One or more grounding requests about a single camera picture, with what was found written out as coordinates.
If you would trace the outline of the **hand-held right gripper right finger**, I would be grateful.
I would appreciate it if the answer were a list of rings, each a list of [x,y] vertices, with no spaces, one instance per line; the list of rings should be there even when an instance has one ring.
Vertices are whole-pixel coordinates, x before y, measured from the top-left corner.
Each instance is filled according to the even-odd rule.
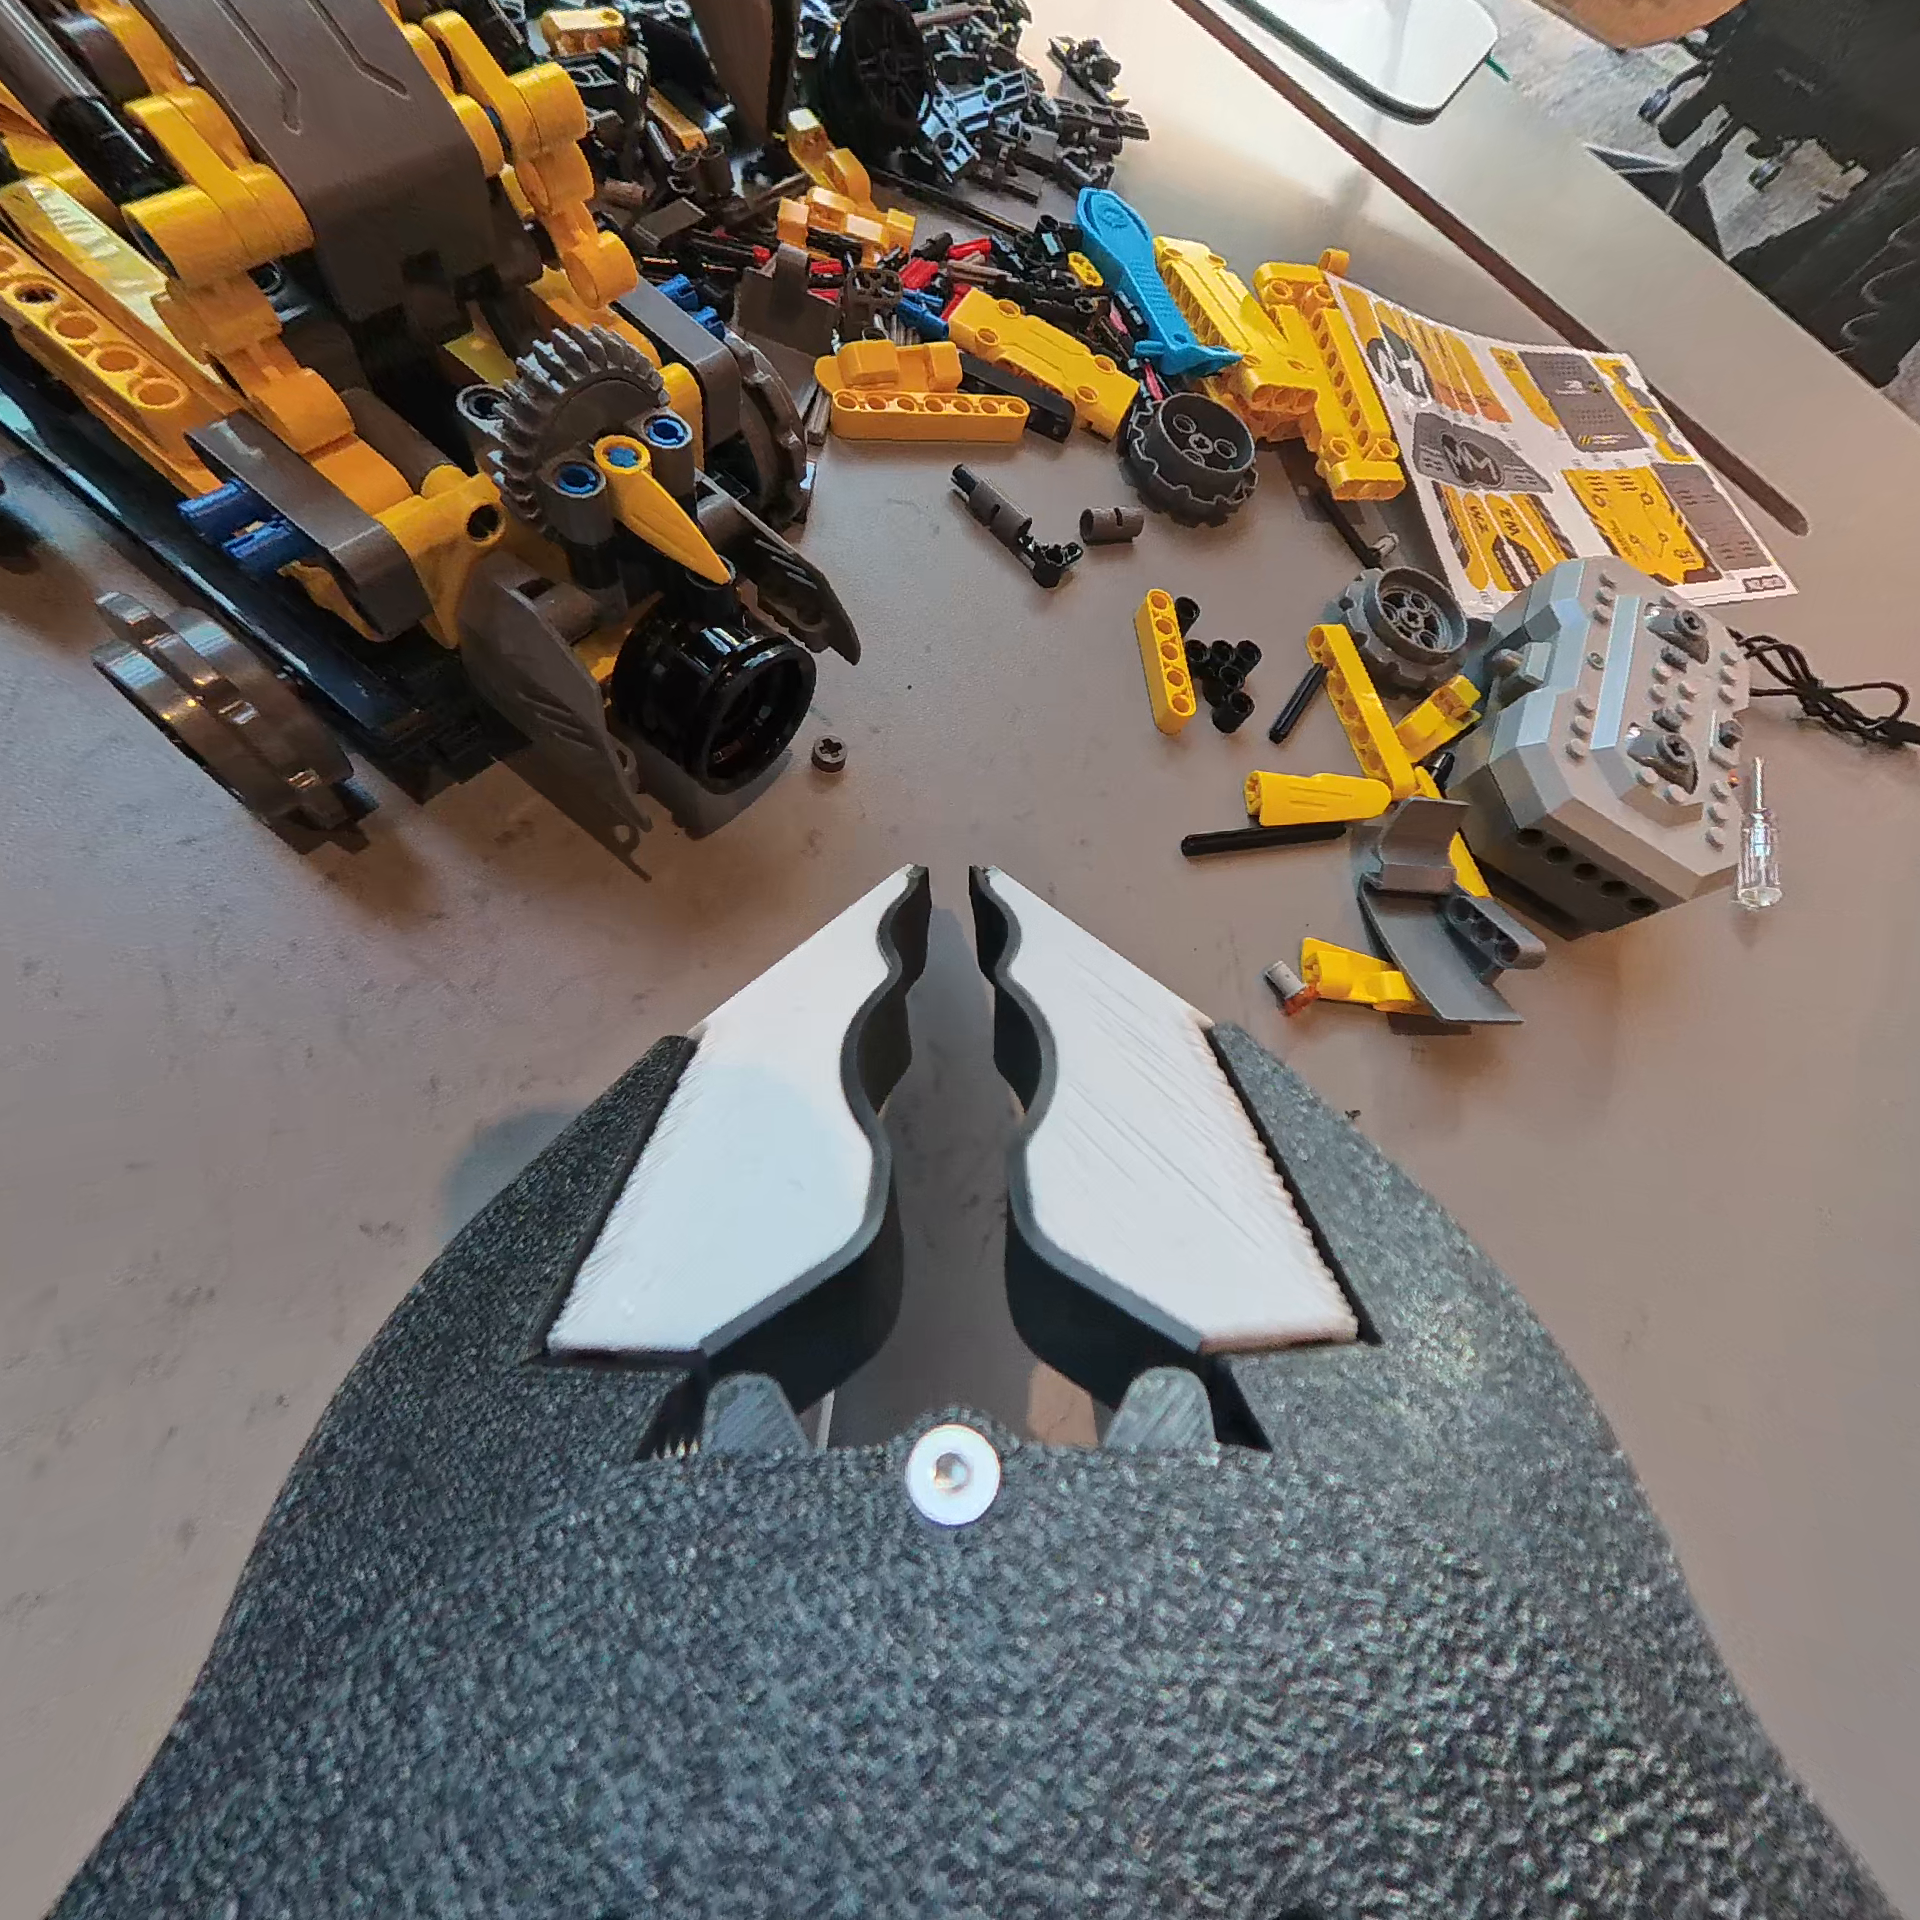
[[[1357,1310],[1213,1020],[1000,867],[971,873],[1012,1093],[1006,1293],[1033,1351],[1285,1351]]]

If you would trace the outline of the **grey desk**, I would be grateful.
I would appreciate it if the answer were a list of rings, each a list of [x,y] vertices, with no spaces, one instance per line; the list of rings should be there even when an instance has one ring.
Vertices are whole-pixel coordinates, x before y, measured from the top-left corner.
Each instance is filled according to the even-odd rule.
[[[1092,1444],[1006,1309],[1012,1094],[971,864],[1009,867],[1243,1026],[1523,1289],[1614,1423],[1786,1764],[1917,1908],[1917,749],[1749,719],[1783,905],[1556,941],[1514,1029],[1285,1017],[1357,941],[1339,850],[1191,864],[1351,579],[1285,466],[1224,530],[1154,520],[1046,594],[927,449],[830,449],[806,546],[862,661],[729,827],[635,867],[517,771],[294,853],[89,668],[147,567],[27,463],[5,558],[5,1914],[43,1914],[147,1772],[349,1363],[461,1224],[665,1034],[900,864],[931,873],[887,1115],[902,1310],[830,1436],[974,1404]],[[1154,729],[1136,610],[1255,639],[1255,711]]]

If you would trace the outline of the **yellow piece with orange tip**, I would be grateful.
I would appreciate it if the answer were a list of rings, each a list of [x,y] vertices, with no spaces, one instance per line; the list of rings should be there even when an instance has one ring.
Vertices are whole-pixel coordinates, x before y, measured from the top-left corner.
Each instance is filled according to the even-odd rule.
[[[1408,987],[1400,970],[1370,949],[1305,939],[1297,961],[1264,967],[1264,980],[1287,1012],[1317,1003],[1365,1004],[1379,1012],[1429,1012],[1427,997]]]

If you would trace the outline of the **grey curved panel piece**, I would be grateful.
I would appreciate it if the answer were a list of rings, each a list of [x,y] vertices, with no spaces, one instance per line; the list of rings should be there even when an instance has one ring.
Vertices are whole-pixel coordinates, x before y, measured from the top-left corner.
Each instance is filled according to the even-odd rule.
[[[1357,916],[1429,1026],[1510,1029],[1523,1012],[1501,992],[1501,973],[1539,970],[1547,946],[1501,899],[1458,881],[1461,825],[1463,804],[1444,797],[1406,797],[1357,825]]]

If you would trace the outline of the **long yellow holed beam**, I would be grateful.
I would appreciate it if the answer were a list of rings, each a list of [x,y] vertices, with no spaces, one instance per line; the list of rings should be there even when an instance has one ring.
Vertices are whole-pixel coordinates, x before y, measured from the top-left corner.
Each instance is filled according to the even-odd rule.
[[[1413,758],[1391,723],[1351,630],[1322,622],[1307,632],[1307,661],[1322,668],[1322,693],[1356,749],[1357,771],[1385,784],[1391,802],[1416,797]]]

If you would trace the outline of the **cluster of black connectors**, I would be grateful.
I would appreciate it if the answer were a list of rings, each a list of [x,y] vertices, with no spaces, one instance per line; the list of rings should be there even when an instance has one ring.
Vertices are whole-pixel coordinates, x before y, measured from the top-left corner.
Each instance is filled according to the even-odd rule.
[[[1175,598],[1175,617],[1187,647],[1187,670],[1209,708],[1216,733],[1237,733],[1255,711],[1250,681],[1264,661],[1255,639],[1199,638],[1203,604],[1192,598]]]

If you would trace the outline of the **short yellow holed beam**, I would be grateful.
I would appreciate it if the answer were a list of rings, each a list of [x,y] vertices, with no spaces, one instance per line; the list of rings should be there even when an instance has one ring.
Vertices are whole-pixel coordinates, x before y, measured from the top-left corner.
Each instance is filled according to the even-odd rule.
[[[1166,590],[1148,590],[1136,610],[1136,639],[1154,729],[1178,738],[1199,713],[1199,693],[1187,665],[1187,638]]]

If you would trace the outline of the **grey toy control hub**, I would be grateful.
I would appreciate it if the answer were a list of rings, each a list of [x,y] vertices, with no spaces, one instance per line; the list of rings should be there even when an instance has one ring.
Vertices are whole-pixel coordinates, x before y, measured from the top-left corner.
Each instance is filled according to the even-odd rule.
[[[1487,645],[1450,782],[1475,864],[1571,939],[1730,886],[1739,638],[1663,583],[1588,558],[1506,601]]]

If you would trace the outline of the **black clip connector piece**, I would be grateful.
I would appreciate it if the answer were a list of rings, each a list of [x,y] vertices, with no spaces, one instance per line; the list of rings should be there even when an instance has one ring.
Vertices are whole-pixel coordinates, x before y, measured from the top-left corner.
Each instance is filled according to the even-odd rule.
[[[1038,542],[1033,516],[974,466],[955,463],[949,488],[962,495],[971,520],[987,525],[989,539],[1009,549],[1040,590],[1055,590],[1081,567],[1081,542]]]

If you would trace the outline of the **yellow grey sticker sheet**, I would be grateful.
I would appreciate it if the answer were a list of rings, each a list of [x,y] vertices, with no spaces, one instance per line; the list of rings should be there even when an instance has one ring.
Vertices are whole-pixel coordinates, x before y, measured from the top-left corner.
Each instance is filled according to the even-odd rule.
[[[1467,617],[1563,562],[1624,562],[1699,610],[1800,594],[1631,357],[1496,343],[1331,287]]]

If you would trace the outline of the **blue brick separator tool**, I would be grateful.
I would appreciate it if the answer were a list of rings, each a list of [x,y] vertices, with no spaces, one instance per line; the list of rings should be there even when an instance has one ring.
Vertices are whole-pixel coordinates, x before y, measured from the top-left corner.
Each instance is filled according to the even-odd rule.
[[[1241,367],[1237,350],[1205,347],[1154,263],[1154,234],[1119,193],[1082,185],[1077,195],[1082,253],[1102,283],[1137,316],[1136,352],[1164,378],[1213,378]]]

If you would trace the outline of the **pile of loose brick parts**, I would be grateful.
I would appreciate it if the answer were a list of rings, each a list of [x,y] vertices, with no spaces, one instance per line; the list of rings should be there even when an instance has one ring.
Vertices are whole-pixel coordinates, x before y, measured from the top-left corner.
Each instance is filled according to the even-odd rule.
[[[1241,367],[1164,378],[1136,352],[1137,316],[1088,259],[1077,195],[1112,187],[1148,126],[1101,41],[1051,41],[1047,90],[1030,22],[1030,3],[613,3],[590,26],[548,13],[541,34],[590,104],[601,207],[653,270],[692,270],[669,292],[715,334],[938,350],[1051,440],[1119,440],[1136,402],[1203,394],[1255,449],[1305,445],[1331,504],[1400,495],[1331,287],[1342,253],[1241,279],[1148,223],[1178,310]]]

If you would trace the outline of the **yellow toy brick vehicle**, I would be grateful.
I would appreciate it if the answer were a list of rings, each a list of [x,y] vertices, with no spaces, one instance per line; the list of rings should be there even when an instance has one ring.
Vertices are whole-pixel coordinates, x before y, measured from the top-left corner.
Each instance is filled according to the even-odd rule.
[[[93,668],[292,843],[522,758],[613,850],[788,764],[859,638],[712,283],[793,3],[5,3],[5,428],[188,594]]]

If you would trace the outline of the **white stand base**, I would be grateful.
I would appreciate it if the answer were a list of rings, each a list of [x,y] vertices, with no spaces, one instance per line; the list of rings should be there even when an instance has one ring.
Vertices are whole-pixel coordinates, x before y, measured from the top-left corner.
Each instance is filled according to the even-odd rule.
[[[1433,122],[1491,60],[1483,3],[1230,3],[1322,76],[1400,122]]]

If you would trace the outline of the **small clear-handled screwdriver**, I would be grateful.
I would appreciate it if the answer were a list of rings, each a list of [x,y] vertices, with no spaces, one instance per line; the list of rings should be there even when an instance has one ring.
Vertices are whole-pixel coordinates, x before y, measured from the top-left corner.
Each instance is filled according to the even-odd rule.
[[[1779,825],[1767,802],[1767,763],[1760,754],[1739,771],[1737,905],[1749,916],[1783,905]]]

